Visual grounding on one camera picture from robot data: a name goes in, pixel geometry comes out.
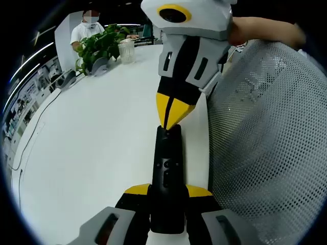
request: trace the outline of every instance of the white table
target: white table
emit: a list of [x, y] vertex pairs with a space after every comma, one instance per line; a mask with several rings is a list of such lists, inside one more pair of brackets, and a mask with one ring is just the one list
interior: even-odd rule
[[[133, 64], [119, 62], [101, 77], [84, 77], [63, 91], [44, 111], [24, 152], [21, 210], [45, 244], [66, 244], [80, 226], [123, 192], [151, 183], [156, 128], [158, 57], [162, 45], [136, 48]], [[28, 124], [17, 149], [14, 167], [40, 112]], [[186, 183], [207, 188], [209, 138], [205, 96], [181, 123]], [[18, 200], [19, 171], [12, 188]], [[188, 244], [185, 234], [149, 233], [147, 244]]]

